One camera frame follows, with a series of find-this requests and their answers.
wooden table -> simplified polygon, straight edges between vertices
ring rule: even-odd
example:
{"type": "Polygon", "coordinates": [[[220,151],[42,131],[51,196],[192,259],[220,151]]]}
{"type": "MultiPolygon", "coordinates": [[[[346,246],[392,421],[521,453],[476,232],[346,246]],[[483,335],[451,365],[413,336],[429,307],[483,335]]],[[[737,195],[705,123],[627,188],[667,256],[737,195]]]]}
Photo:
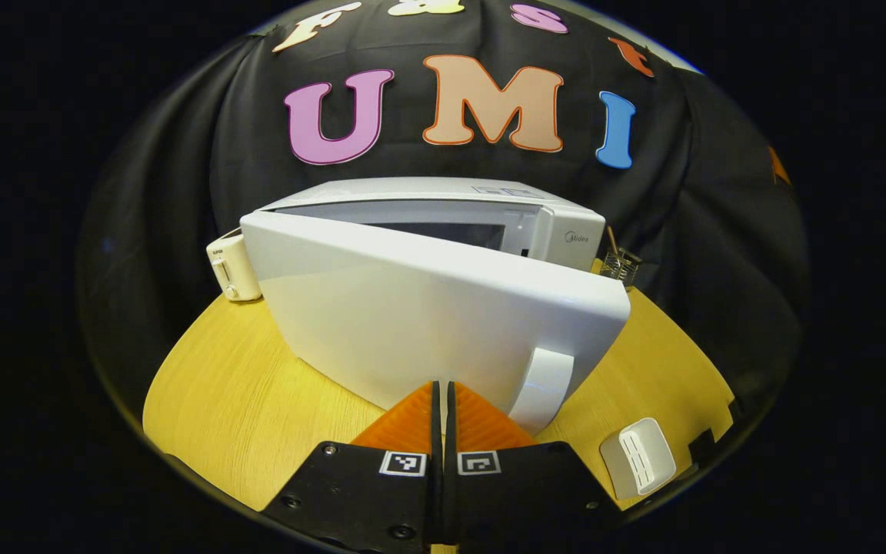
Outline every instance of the wooden table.
{"type": "MultiPolygon", "coordinates": [[[[692,464],[689,442],[707,429],[720,439],[732,424],[734,396],[720,372],[650,299],[636,289],[629,297],[625,330],[537,435],[569,442],[612,498],[600,453],[612,432],[654,417],[678,476],[692,464]]],[[[143,429],[163,452],[261,511],[318,442],[350,442],[382,413],[296,358],[264,301],[219,297],[152,381],[143,429]]],[[[622,509],[641,500],[615,499],[622,509]]]]}

microwave door handle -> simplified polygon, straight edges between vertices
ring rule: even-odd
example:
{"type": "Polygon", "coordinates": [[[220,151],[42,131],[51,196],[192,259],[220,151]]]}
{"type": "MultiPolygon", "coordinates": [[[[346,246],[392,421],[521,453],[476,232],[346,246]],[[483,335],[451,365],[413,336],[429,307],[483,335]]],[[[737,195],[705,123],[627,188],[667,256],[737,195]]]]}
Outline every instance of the microwave door handle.
{"type": "Polygon", "coordinates": [[[525,381],[508,417],[530,435],[548,427],[566,400],[573,361],[572,355],[532,350],[525,381]]]}

metal wire basket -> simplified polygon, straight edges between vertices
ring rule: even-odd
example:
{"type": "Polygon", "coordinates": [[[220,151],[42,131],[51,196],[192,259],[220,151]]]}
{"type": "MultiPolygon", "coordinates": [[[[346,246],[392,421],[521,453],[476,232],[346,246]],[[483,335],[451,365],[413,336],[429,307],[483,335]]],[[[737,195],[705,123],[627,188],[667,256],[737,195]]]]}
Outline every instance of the metal wire basket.
{"type": "Polygon", "coordinates": [[[618,255],[608,252],[604,264],[601,265],[601,275],[617,279],[625,284],[625,287],[634,286],[634,277],[638,273],[638,266],[642,259],[625,249],[618,249],[618,255]]]}

pink letter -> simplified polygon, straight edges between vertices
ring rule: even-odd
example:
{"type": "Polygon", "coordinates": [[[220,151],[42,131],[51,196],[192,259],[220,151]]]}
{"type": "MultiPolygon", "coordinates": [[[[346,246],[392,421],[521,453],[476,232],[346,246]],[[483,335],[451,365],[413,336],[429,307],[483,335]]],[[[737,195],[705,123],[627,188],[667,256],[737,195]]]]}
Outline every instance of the pink letter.
{"type": "Polygon", "coordinates": [[[292,153],[313,165],[341,164],[365,154],[378,141],[382,89],[394,77],[389,69],[376,69],[356,73],[344,81],[355,90],[355,129],[337,140],[324,137],[320,131],[320,108],[331,91],[330,83],[315,83],[289,92],[285,105],[289,106],[292,153]]]}
{"type": "Polygon", "coordinates": [[[549,32],[559,32],[559,34],[569,32],[566,25],[560,22],[559,15],[553,14],[549,10],[526,6],[525,4],[512,4],[511,11],[515,12],[511,17],[515,18],[515,21],[520,22],[522,25],[538,27],[549,32]]]}

white plastic object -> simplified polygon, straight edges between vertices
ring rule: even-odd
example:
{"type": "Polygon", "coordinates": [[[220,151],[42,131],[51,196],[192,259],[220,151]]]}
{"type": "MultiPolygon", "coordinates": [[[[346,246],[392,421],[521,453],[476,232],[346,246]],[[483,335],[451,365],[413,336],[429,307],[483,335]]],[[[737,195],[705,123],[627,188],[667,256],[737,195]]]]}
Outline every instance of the white plastic object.
{"type": "MultiPolygon", "coordinates": [[[[565,400],[631,309],[620,281],[460,242],[265,211],[241,227],[292,351],[386,409],[426,382],[456,381],[507,414],[537,348],[573,358],[568,378],[542,378],[566,379],[565,400]]],[[[516,421],[555,414],[562,400],[545,398],[516,421]]]]}
{"type": "Polygon", "coordinates": [[[486,225],[500,229],[500,235],[490,236],[489,242],[496,242],[490,248],[583,271],[590,270],[605,228],[604,216],[593,210],[524,183],[494,179],[335,180],[261,211],[411,229],[486,225]]]}
{"type": "Polygon", "coordinates": [[[207,256],[225,298],[241,302],[261,297],[258,277],[252,269],[240,228],[211,242],[207,246],[207,256]]]}
{"type": "Polygon", "coordinates": [[[675,458],[655,418],[615,432],[601,443],[601,456],[618,500],[651,494],[675,476],[675,458]]]}
{"type": "Polygon", "coordinates": [[[545,429],[566,400],[572,376],[572,355],[535,349],[528,360],[525,382],[508,417],[532,435],[545,429]]]}

